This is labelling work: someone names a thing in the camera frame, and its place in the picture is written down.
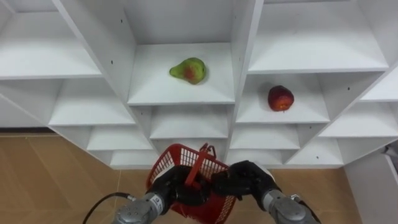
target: basket handle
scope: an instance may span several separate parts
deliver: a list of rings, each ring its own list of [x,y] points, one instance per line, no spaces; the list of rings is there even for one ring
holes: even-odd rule
[[[214,146],[209,146],[207,143],[205,143],[200,148],[198,159],[196,160],[195,164],[192,166],[192,170],[189,173],[189,175],[185,181],[186,186],[194,185],[194,187],[196,187],[195,183],[194,183],[195,177],[197,176],[200,166],[203,163],[203,161],[209,157],[214,157],[214,159],[215,159],[216,158],[216,150],[215,150]]]

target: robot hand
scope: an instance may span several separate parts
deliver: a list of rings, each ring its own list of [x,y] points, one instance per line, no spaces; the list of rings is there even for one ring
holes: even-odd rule
[[[276,224],[320,224],[318,217],[297,195],[286,197],[268,170],[253,162],[235,163],[227,171],[213,174],[211,181],[214,193],[221,196],[233,195],[242,200],[242,195],[251,194]]]
[[[152,223],[159,215],[166,214],[174,202],[190,206],[206,203],[211,185],[198,174],[195,182],[200,184],[200,190],[185,186],[190,171],[188,166],[174,166],[161,172],[142,199],[134,198],[117,211],[113,224]]]

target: cable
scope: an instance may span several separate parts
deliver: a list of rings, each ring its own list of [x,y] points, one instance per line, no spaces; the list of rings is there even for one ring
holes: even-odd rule
[[[129,199],[129,197],[132,197],[130,194],[127,193],[123,193],[123,192],[115,192],[115,193],[111,193],[103,198],[101,198],[97,203],[94,204],[94,206],[90,209],[90,211],[87,213],[85,219],[83,220],[83,224],[87,223],[87,220],[89,219],[89,217],[91,216],[91,214],[94,212],[94,210],[102,203],[104,202],[106,199],[111,198],[111,197],[122,197],[122,198],[126,198]]]

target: white wall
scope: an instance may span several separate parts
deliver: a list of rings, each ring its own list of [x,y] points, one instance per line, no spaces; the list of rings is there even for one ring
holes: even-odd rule
[[[371,154],[345,171],[363,224],[398,223],[398,176],[388,156]]]

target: black glove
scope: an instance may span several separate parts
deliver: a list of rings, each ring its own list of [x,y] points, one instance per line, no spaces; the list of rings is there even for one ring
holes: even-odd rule
[[[280,190],[270,175],[249,161],[235,163],[227,171],[213,174],[211,183],[214,193],[220,196],[232,195],[241,200],[242,195],[253,195],[264,211],[263,196],[270,190]]]
[[[200,184],[200,189],[185,186],[191,167],[174,166],[166,173],[156,178],[147,193],[155,193],[164,200],[164,215],[174,202],[179,202],[189,206],[200,206],[207,202],[210,192],[210,183],[202,176],[197,174],[195,182]]]

